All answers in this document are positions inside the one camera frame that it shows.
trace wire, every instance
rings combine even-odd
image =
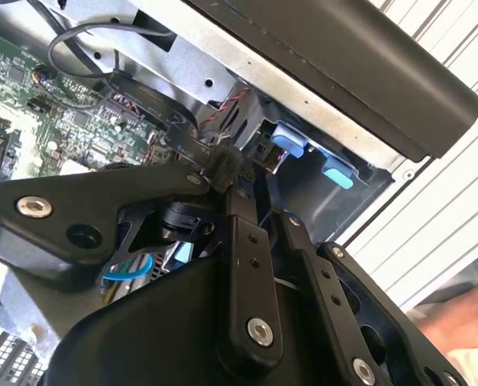
[[[47,89],[47,87],[44,85],[43,80],[41,80],[41,76],[38,72],[33,71],[31,73],[31,78],[33,79],[34,83],[39,86],[39,88],[58,106],[63,107],[64,109],[71,109],[71,110],[76,110],[76,111],[88,111],[88,110],[94,110],[94,109],[99,109],[101,106],[103,106],[110,98],[110,93],[108,93],[106,96],[101,98],[97,103],[94,105],[74,105],[71,104],[67,101],[62,101],[58,96],[56,96],[53,92]]]
[[[135,272],[128,272],[128,273],[113,273],[110,271],[107,271],[104,275],[103,278],[105,280],[110,280],[110,281],[127,281],[127,280],[135,280],[139,279],[140,277],[143,277],[150,272],[150,269],[153,267],[154,263],[154,258],[151,256],[151,253],[148,255],[148,261],[146,262],[146,265],[140,269],[138,269]]]
[[[62,24],[56,19],[49,9],[39,0],[27,0],[35,11],[46,21],[49,27],[57,34],[62,35],[66,30]],[[72,52],[72,54],[92,73],[102,74],[103,71],[89,58],[87,54],[80,48],[77,38],[66,40],[64,43]]]
[[[232,96],[231,98],[223,102],[220,108],[213,115],[211,115],[210,117],[208,117],[206,120],[202,121],[198,125],[198,131],[201,131],[205,127],[205,125],[207,125],[210,121],[214,121],[218,117],[218,115],[222,113],[223,111],[225,111],[233,102],[240,100],[242,96],[246,94],[248,90],[249,90],[249,87],[244,87],[236,95]]]
[[[161,31],[154,31],[149,30],[147,28],[133,26],[131,24],[118,24],[118,23],[86,23],[81,24],[77,27],[71,28],[70,30],[66,30],[64,33],[58,35],[56,38],[52,40],[47,50],[47,58],[49,59],[52,66],[55,68],[56,71],[61,72],[66,76],[71,76],[75,78],[85,78],[85,79],[101,79],[101,78],[108,78],[112,72],[104,72],[101,74],[76,74],[72,72],[68,72],[62,69],[61,66],[58,65],[54,56],[54,50],[57,45],[60,43],[65,43],[67,40],[76,37],[77,35],[87,32],[90,30],[94,30],[97,28],[104,28],[107,30],[119,30],[119,31],[128,31],[134,32],[141,35],[149,35],[149,36],[171,36],[173,33],[171,31],[161,32]]]

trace black plastic cover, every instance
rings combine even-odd
[[[478,116],[478,96],[367,0],[184,1],[413,161]]]

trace black cable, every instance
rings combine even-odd
[[[66,30],[56,19],[49,9],[39,0],[27,0],[34,10],[46,21],[49,27],[57,34],[62,35]],[[80,48],[79,42],[76,38],[66,40],[65,45],[69,48],[72,54],[93,74],[102,74],[103,71],[85,54]]]
[[[46,86],[42,83],[41,80],[39,80],[36,83],[40,89],[52,100],[54,101],[58,106],[61,106],[65,109],[71,109],[71,110],[76,110],[76,111],[89,111],[89,110],[94,110],[94,109],[99,109],[102,105],[104,105],[110,98],[111,92],[109,92],[106,96],[101,98],[97,103],[94,105],[74,105],[71,103],[68,103],[67,101],[62,101],[58,96],[53,94],[51,91],[49,91]]]
[[[160,31],[153,31],[149,30],[147,28],[142,28],[142,27],[137,27],[133,26],[130,24],[118,24],[118,23],[86,23],[86,24],[81,24],[77,27],[71,28],[70,30],[66,30],[64,33],[58,35],[56,38],[52,40],[52,42],[49,45],[49,48],[47,50],[47,58],[49,59],[52,67],[66,75],[66,76],[71,76],[75,78],[82,78],[82,79],[101,79],[101,78],[108,78],[112,72],[107,72],[107,73],[102,73],[102,74],[76,74],[72,72],[67,72],[64,69],[62,69],[61,66],[58,65],[58,63],[55,60],[54,57],[54,50],[57,45],[60,43],[66,43],[71,38],[76,37],[77,35],[87,32],[93,29],[97,28],[104,28],[104,29],[109,29],[109,30],[119,30],[119,31],[128,31],[128,32],[135,32],[136,34],[141,34],[141,35],[149,35],[149,36],[171,36],[173,33],[168,31],[168,32],[160,32]]]

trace silver screw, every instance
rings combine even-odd
[[[449,372],[445,372],[445,376],[447,377],[448,382],[450,382],[451,386],[459,386],[459,382],[456,378],[454,378],[452,374],[450,374]]]
[[[293,217],[293,216],[289,217],[289,222],[293,224],[295,227],[299,227],[302,224],[299,222],[299,220],[296,217]]]
[[[17,210],[26,217],[34,219],[43,219],[53,212],[53,206],[40,197],[28,196],[22,197],[17,202]]]
[[[273,343],[273,331],[268,323],[260,318],[251,318],[246,326],[248,335],[259,346],[268,347]]]
[[[340,259],[342,259],[344,257],[343,251],[341,251],[337,247],[332,247],[332,253],[334,253],[334,255],[336,255],[336,257],[339,257]]]
[[[242,197],[243,199],[249,199],[249,195],[248,193],[243,189],[243,188],[238,188],[237,189],[237,193],[239,194],[240,197]]]
[[[355,373],[362,380],[363,384],[367,384],[368,386],[375,384],[375,374],[373,374],[373,370],[364,360],[355,358],[353,360],[353,370],[355,370]]]
[[[187,179],[188,179],[190,182],[194,183],[195,185],[201,185],[200,179],[199,179],[198,177],[196,177],[195,175],[188,175],[188,176],[187,176]]]

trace metal frame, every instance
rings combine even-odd
[[[181,0],[132,0],[139,9],[348,147],[392,170],[405,158]]]

